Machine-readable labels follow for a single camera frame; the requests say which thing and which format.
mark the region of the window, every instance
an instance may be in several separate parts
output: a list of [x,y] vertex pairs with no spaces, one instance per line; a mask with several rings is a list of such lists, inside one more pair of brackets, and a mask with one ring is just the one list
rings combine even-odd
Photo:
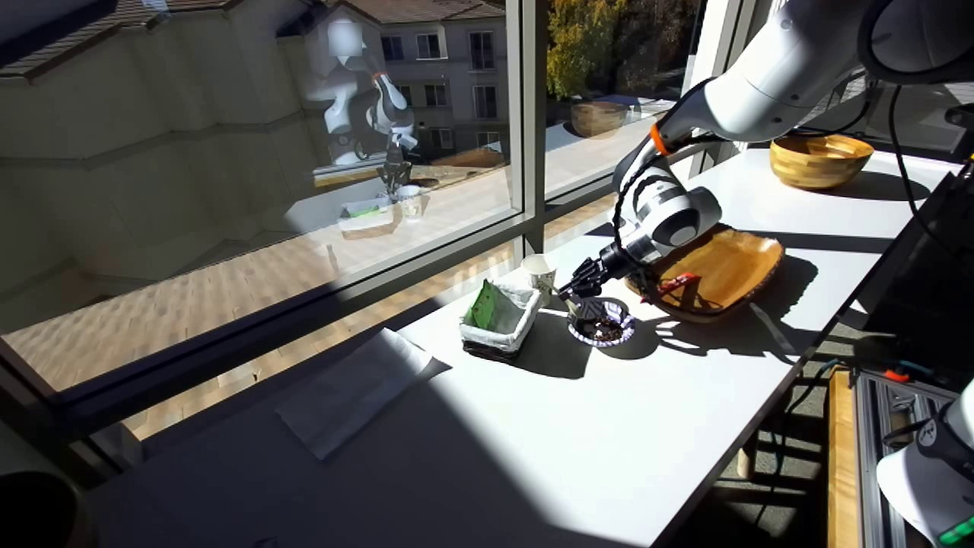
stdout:
[[438,37],[435,37],[435,35],[416,37],[416,48],[420,48],[416,57],[442,57],[442,48],[438,48]]
[[[383,120],[361,113],[361,105],[377,97],[369,80],[341,72],[331,82],[336,68],[321,63],[336,53],[308,54],[328,45],[321,24],[296,24],[296,37],[273,37],[282,54],[247,54],[268,44],[268,12],[221,2],[234,19],[194,19],[180,8],[141,37],[151,44],[146,48],[135,48],[126,35],[106,35],[97,48],[52,63],[45,80],[0,86],[0,105],[8,105],[0,130],[12,144],[0,161],[0,180],[12,184],[0,186],[0,254],[19,258],[0,269],[2,345],[58,392],[67,416],[84,408],[92,423],[78,426],[82,434],[126,426],[135,438],[151,438],[193,410],[321,354],[331,331],[319,329],[353,331],[346,320],[365,311],[365,301],[397,293],[410,270],[455,262],[468,244],[485,250],[543,233],[549,207],[535,194],[595,184],[619,161],[619,151],[632,145],[600,139],[589,151],[604,157],[581,157],[573,145],[584,151],[584,137],[563,137],[569,115],[552,120],[539,134],[530,122],[539,110],[510,100],[546,82],[531,82],[531,68],[505,63],[498,45],[546,45],[549,35],[530,19],[558,2],[563,0],[490,2],[455,22],[429,22],[443,35],[416,37],[416,57],[443,57],[443,37],[480,29],[473,35],[473,63],[494,68],[497,80],[473,97],[449,92],[468,80],[468,63],[405,63],[410,39],[397,37],[398,22],[351,12],[365,37],[380,37],[361,37],[377,48],[374,57],[401,62],[388,68],[388,82],[408,105],[429,110],[422,122],[438,139],[425,139],[416,168],[480,168],[466,180],[422,186],[435,207],[413,224],[397,224],[397,205],[380,201],[386,184],[371,176],[369,164],[357,170],[383,159]],[[213,32],[231,44],[206,48]],[[173,45],[205,57],[156,57]],[[664,53],[659,63],[627,57],[630,63],[619,68],[627,80],[619,82],[594,72],[594,92],[611,92],[611,100],[671,97],[678,86],[643,71],[678,72],[683,53]],[[211,63],[219,63],[224,80],[213,80]],[[337,92],[353,92],[353,100],[336,100]],[[559,92],[552,92],[552,113],[567,107]],[[231,130],[213,125],[224,113],[234,113]],[[361,139],[351,139],[346,125],[365,128]],[[558,176],[530,176],[530,161],[549,161]]]
[[448,86],[425,86],[425,110],[443,110],[448,107]]
[[567,175],[546,186],[546,198],[558,198],[595,184],[611,168],[610,157],[584,154],[586,137],[652,125],[683,94],[703,0],[600,2],[604,8],[589,0],[552,0],[546,6],[543,89],[546,110],[558,115],[546,137],[552,145],[559,144],[552,168]]
[[497,120],[497,89],[477,89],[477,120]]
[[383,57],[386,62],[401,62],[401,37],[383,37]]
[[473,35],[468,48],[473,48],[474,71],[494,68],[494,35]]

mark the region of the window frame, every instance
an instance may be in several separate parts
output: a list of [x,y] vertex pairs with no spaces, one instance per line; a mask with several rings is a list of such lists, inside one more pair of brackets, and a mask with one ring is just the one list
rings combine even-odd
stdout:
[[[733,32],[753,24],[755,2],[759,0],[705,2],[693,80],[703,72],[718,72],[730,63]],[[135,410],[165,401],[173,392],[238,369],[240,361],[221,361],[238,356],[231,354],[231,346],[240,346],[240,342],[277,342],[277,334],[289,334],[285,342],[291,342],[301,331],[273,331],[282,320],[312,320],[315,325],[321,325],[321,320],[328,316],[341,316],[351,309],[359,311],[377,298],[397,295],[413,279],[422,279],[466,255],[494,250],[498,244],[514,244],[521,258],[530,254],[546,254],[546,224],[616,193],[606,175],[581,189],[546,201],[546,19],[549,12],[539,2],[507,2],[505,12],[505,48],[521,53],[507,57],[507,184],[510,189],[517,189],[507,217],[490,224],[488,229],[461,233],[422,255],[410,255],[361,279],[310,289],[303,295],[268,304],[256,316],[244,316],[240,322],[202,334],[194,345],[160,350],[157,356],[142,362],[146,369],[136,379],[126,379],[117,383],[110,382],[100,388],[100,392],[62,398],[52,395],[39,379],[24,379],[24,365],[19,365],[16,361],[0,361],[0,401],[16,392],[27,392],[27,398],[12,398],[8,406],[31,416],[39,413],[39,423],[52,429],[52,436],[36,444],[43,444],[45,454],[67,454],[69,469],[64,471],[78,479],[82,483],[92,483],[92,479],[106,479],[129,465],[126,457],[106,448],[106,442],[100,438],[103,429],[117,426]]]
[[442,62],[442,57],[443,57],[442,37],[438,35],[420,35],[416,37],[416,62]]
[[497,86],[477,86],[474,89],[477,120],[497,122],[498,120],[498,97]]
[[494,71],[494,35],[474,32],[468,35],[468,63],[474,71]]
[[448,82],[422,82],[422,110],[448,110],[449,86]]
[[401,37],[383,35],[383,37],[380,37],[380,45],[383,45],[383,62],[386,62],[386,63],[405,62]]

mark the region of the tree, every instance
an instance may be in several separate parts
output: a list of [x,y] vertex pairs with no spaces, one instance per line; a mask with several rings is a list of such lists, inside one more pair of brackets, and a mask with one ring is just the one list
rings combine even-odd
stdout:
[[552,94],[589,94],[589,80],[611,63],[623,8],[627,0],[552,0],[546,63]]

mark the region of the white container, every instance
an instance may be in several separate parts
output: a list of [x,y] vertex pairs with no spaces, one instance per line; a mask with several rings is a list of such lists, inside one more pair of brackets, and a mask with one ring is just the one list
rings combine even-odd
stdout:
[[[490,298],[494,293],[494,316],[490,325],[477,325],[477,301]],[[539,316],[543,293],[539,289],[517,289],[505,284],[485,279],[474,304],[458,320],[458,334],[466,345],[477,345],[497,350],[503,356],[514,356]]]
[[429,194],[420,186],[398,186],[392,201],[405,224],[416,224],[425,210]]
[[341,207],[337,229],[345,239],[386,235],[397,229],[397,210],[386,194],[351,201]]

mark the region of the table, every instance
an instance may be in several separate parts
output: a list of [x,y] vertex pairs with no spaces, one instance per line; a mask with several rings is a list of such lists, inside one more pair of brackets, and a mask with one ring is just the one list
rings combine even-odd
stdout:
[[[911,168],[927,189],[948,170],[919,159]],[[753,151],[691,186],[711,189],[724,224],[736,229],[893,241],[911,221],[907,205],[893,201],[897,186],[881,189],[893,176],[893,157],[879,154],[850,194],[814,194],[775,184],[766,154]],[[606,244],[610,239],[578,239],[546,258],[567,279]],[[788,246],[778,279],[759,298],[766,320],[759,315],[727,325],[678,325],[664,338],[664,315],[635,304],[623,284],[610,284],[606,293],[623,298],[643,322],[630,356],[576,345],[552,311],[543,311],[539,334],[517,369],[468,356],[449,331],[473,295],[405,334],[453,365],[431,389],[552,523],[652,546],[755,429],[797,376],[799,354],[830,325],[877,258],[879,250]]]
[[[747,154],[691,186],[720,198],[724,224],[748,229],[771,170]],[[948,164],[923,170],[927,184]],[[799,210],[814,224],[826,194],[773,189],[766,229]],[[850,198],[857,226],[873,201]],[[905,205],[885,205],[873,235],[907,226]],[[578,239],[546,258],[567,276],[606,239]],[[449,365],[398,398],[380,419],[328,459],[312,459],[273,413],[289,398],[268,398],[92,494],[103,546],[523,546],[623,548],[653,546],[747,442],[795,362],[844,311],[879,250],[788,246],[775,284],[759,298],[766,322],[747,315],[727,325],[668,325],[653,309],[635,309],[635,342],[622,354],[576,345],[558,311],[539,316],[523,365],[503,365],[458,350],[455,322],[468,298],[401,329]]]

